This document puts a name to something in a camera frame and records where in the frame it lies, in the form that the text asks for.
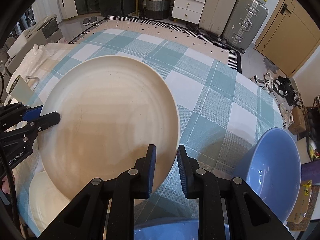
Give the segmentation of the left hand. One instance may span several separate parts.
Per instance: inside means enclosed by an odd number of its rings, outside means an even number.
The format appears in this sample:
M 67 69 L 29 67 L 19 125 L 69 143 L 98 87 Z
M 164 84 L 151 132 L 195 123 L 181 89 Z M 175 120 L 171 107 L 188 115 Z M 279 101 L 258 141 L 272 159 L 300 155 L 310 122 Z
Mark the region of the left hand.
M 3 179 L 2 179 L 2 191 L 5 193 L 5 194 L 10 194 L 10 185 L 9 185 L 9 182 L 8 182 L 8 178 L 7 176 L 5 176 Z

